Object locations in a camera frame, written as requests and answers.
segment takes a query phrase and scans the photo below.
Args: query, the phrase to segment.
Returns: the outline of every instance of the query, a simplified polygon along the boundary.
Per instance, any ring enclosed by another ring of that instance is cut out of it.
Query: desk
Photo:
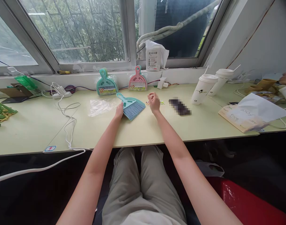
[[[121,93],[125,97],[134,97],[142,102],[146,102],[147,94],[157,92],[160,100],[165,103],[160,106],[162,114],[184,142],[259,135],[258,132],[244,134],[239,131],[218,114],[221,106],[208,97],[201,105],[192,105],[191,97],[195,87],[196,84],[183,84],[169,86],[162,90],[148,87],[148,91],[146,92],[130,92],[126,89],[121,90]],[[192,111],[192,115],[177,115],[168,102],[168,100],[173,97],[181,99]],[[68,101],[67,103],[61,102],[61,107],[65,107],[74,102],[81,103],[81,106],[77,108],[77,111],[73,115],[73,117],[77,119],[73,135],[73,147],[94,148],[113,118],[115,110],[97,115],[96,117],[88,116],[90,100],[98,98],[100,97],[96,92],[77,91],[73,96],[66,99]],[[120,102],[115,95],[105,96],[104,98],[115,99],[117,103]],[[49,143],[50,146],[57,146],[54,152],[68,151],[65,136],[66,133],[62,128]],[[149,106],[146,106],[133,121],[129,121],[125,116],[122,118],[114,142],[114,148],[163,143],[164,141],[157,121],[149,109]]]
[[[246,83],[246,84],[225,84],[221,90],[218,92],[217,95],[212,96],[211,98],[214,102],[219,104],[220,106],[224,107],[227,106],[229,102],[240,102],[243,97],[234,94],[234,91],[239,89],[239,88],[247,88],[251,83]],[[240,89],[239,92],[243,95],[246,93],[244,92],[244,89]],[[272,125],[277,126],[277,127],[283,127],[284,124],[280,120],[275,120],[271,122]],[[270,133],[270,132],[281,132],[281,131],[286,131],[286,129],[277,129],[271,126],[267,126],[264,128],[264,131],[261,131],[260,133]]]
[[[57,110],[56,101],[44,97],[6,104],[18,113],[1,123],[0,156],[40,153],[69,120]],[[72,115],[76,109],[67,111]]]

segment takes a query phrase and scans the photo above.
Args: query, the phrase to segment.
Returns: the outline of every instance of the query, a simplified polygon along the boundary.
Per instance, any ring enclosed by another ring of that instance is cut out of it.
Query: beige pants
[[[138,210],[163,213],[186,224],[184,208],[163,165],[162,151],[154,145],[142,146],[141,153],[141,177],[133,148],[121,148],[115,156],[103,225],[121,224]]]

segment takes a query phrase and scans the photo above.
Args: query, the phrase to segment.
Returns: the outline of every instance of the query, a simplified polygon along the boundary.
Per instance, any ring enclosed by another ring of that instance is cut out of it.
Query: forearm
[[[87,162],[84,173],[104,174],[121,118],[114,117],[97,142]]]
[[[121,118],[114,117],[99,139],[57,225],[92,224],[120,120]]]
[[[173,127],[168,123],[162,113],[160,111],[157,111],[154,113],[154,115],[158,121],[165,145],[168,148],[172,159],[191,156],[184,142],[175,132]]]
[[[154,115],[161,128],[165,145],[169,150],[200,223],[202,225],[241,225],[239,219],[223,202],[199,170],[185,144],[173,127],[160,111],[155,112]]]

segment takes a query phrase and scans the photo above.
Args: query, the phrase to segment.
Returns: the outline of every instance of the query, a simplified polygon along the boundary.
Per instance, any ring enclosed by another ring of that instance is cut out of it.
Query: red stool
[[[244,225],[286,225],[286,214],[230,180],[207,180]]]

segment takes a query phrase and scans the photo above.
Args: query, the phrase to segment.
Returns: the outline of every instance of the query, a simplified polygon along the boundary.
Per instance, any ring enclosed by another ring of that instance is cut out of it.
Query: leg
[[[134,149],[121,148],[114,159],[110,192],[102,210],[103,224],[113,224],[112,220],[118,222],[119,218],[127,216],[120,215],[117,210],[139,196],[142,193]]]
[[[155,145],[142,146],[141,190],[143,198],[154,203],[161,213],[170,216],[179,223],[186,223],[184,207],[166,174],[163,153]]]

